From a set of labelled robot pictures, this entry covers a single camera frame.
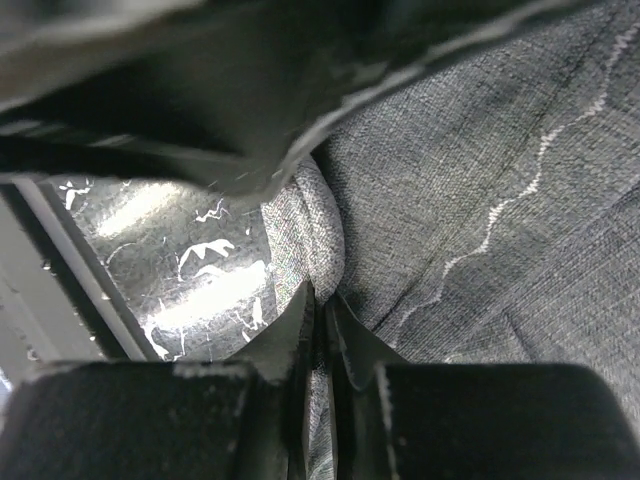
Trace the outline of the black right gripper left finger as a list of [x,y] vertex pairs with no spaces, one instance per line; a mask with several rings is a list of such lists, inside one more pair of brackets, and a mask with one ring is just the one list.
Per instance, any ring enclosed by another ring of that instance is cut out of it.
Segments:
[[234,355],[254,371],[235,477],[305,479],[315,295],[299,285],[282,314]]

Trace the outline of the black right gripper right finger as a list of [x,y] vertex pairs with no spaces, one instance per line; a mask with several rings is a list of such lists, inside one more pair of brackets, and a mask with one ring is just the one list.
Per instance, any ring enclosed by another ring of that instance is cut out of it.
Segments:
[[377,367],[405,359],[365,327],[344,298],[324,306],[334,477],[390,479]]

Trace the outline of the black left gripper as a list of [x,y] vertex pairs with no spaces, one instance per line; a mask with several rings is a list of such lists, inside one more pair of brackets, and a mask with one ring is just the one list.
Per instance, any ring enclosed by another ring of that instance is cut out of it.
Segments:
[[1,176],[266,200],[363,107],[583,1],[5,1]]

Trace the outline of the grey cloth napkin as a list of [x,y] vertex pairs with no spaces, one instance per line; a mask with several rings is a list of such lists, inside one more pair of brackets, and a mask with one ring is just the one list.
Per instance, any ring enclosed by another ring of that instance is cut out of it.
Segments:
[[417,362],[571,362],[639,423],[639,5],[606,1],[342,125],[262,206],[311,281]]

